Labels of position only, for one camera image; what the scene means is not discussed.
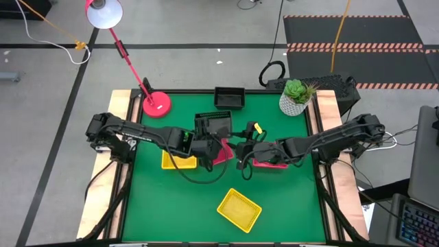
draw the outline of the black mat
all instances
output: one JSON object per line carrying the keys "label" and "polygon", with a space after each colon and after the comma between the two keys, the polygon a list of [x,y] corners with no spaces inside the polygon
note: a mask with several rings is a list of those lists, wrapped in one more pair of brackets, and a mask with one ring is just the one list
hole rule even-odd
{"label": "black mat", "polygon": [[425,56],[430,64],[430,69],[433,71],[434,77],[439,82],[439,49],[427,49]]}
{"label": "black mat", "polygon": [[[289,74],[292,78],[311,78],[330,74],[331,52],[288,52]],[[349,72],[358,83],[385,84],[385,89],[402,88],[402,84],[435,84],[435,77],[423,52],[355,53],[337,52],[334,73]]]}
{"label": "black mat", "polygon": [[[287,43],[333,43],[342,17],[285,18]],[[346,17],[339,43],[422,43],[406,16]]]}

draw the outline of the computer monitor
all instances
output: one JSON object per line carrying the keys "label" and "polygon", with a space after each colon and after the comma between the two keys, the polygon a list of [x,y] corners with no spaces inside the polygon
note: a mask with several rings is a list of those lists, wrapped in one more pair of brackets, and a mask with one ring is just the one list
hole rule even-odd
{"label": "computer monitor", "polygon": [[439,145],[433,124],[438,120],[435,108],[420,108],[408,189],[411,199],[435,210],[439,210]]}

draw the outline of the yellow plastic basket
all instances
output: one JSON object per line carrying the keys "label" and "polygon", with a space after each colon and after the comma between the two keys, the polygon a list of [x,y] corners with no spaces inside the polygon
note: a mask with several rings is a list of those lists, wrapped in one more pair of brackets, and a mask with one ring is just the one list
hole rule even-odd
{"label": "yellow plastic basket", "polygon": [[[195,169],[197,168],[197,158],[191,156],[189,158],[180,158],[177,156],[172,156],[176,165],[180,169]],[[162,169],[175,169],[174,164],[172,164],[171,158],[166,151],[162,151]]]}
{"label": "yellow plastic basket", "polygon": [[245,233],[249,233],[262,208],[232,188],[222,200],[217,212]]}

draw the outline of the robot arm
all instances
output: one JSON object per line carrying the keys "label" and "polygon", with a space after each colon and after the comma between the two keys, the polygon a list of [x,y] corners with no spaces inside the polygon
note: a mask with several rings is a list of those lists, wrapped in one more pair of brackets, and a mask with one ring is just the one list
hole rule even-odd
{"label": "robot arm", "polygon": [[127,163],[130,153],[130,145],[121,141],[117,134],[130,137],[137,141],[155,143],[163,150],[169,149],[174,156],[188,158],[190,156],[215,159],[221,150],[221,145],[208,135],[197,139],[195,132],[177,127],[152,128],[125,121],[111,113],[96,114],[88,125],[86,136],[90,146],[95,149],[97,146],[109,147],[111,159]]}
{"label": "robot arm", "polygon": [[380,124],[377,116],[363,114],[341,126],[310,137],[277,139],[276,143],[252,140],[250,137],[245,142],[230,146],[237,153],[239,160],[237,169],[244,169],[248,158],[272,164],[296,163],[314,149],[318,149],[320,160],[329,162],[338,158],[342,150],[360,141],[365,143],[380,142],[384,134],[385,128]]}

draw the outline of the red desk lamp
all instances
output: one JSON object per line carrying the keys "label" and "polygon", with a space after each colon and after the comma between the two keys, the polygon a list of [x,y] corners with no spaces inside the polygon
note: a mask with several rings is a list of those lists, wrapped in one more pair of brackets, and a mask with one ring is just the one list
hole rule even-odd
{"label": "red desk lamp", "polygon": [[99,29],[110,30],[112,37],[116,41],[115,44],[121,57],[125,58],[139,86],[145,93],[146,98],[143,101],[143,111],[146,115],[153,118],[164,117],[171,110],[171,99],[164,92],[148,92],[136,69],[132,66],[128,58],[129,54],[123,46],[123,43],[117,38],[115,31],[112,29],[120,22],[123,15],[122,5],[119,3],[119,0],[86,0],[85,13],[91,25]]}

